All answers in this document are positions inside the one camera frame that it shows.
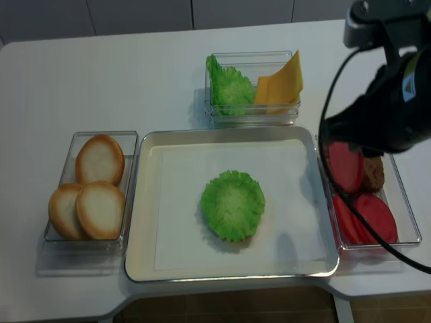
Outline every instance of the floor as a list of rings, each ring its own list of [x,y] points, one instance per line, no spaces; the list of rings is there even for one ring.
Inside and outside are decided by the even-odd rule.
[[[431,295],[352,301],[355,323],[431,322]],[[114,323],[337,323],[331,294],[316,287],[140,299]]]

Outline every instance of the tomato slice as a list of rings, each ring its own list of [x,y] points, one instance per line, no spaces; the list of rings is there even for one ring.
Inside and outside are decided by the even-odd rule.
[[[347,143],[334,142],[329,146],[329,164],[335,181],[346,193],[359,190],[364,178],[364,156],[350,151]]]
[[[382,200],[373,194],[363,193],[356,200],[355,208],[385,242],[388,244],[397,242],[397,224],[391,210]],[[358,225],[365,244],[378,243],[360,222]]]
[[[344,236],[351,244],[364,244],[362,236],[358,231],[358,224],[360,223],[357,222],[359,222],[359,220],[356,219],[355,215],[350,211],[338,194],[333,197],[332,201],[338,223]]]

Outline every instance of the cheese slice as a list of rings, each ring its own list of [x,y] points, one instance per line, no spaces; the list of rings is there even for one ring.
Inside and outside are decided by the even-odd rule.
[[[289,104],[298,102],[299,93],[304,87],[299,50],[280,69],[271,76],[260,76],[257,82],[255,104]],[[288,108],[270,108],[268,114],[281,114]]]

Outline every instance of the bread bun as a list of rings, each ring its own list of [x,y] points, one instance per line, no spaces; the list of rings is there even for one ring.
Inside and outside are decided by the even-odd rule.
[[[49,219],[65,238],[88,239],[76,215],[75,201],[82,189],[79,184],[63,184],[51,196],[48,204]]]
[[[76,199],[77,217],[86,233],[94,239],[120,236],[125,198],[107,182],[85,185]]]
[[[125,159],[120,145],[108,135],[96,135],[82,147],[75,163],[76,182],[120,184]]]

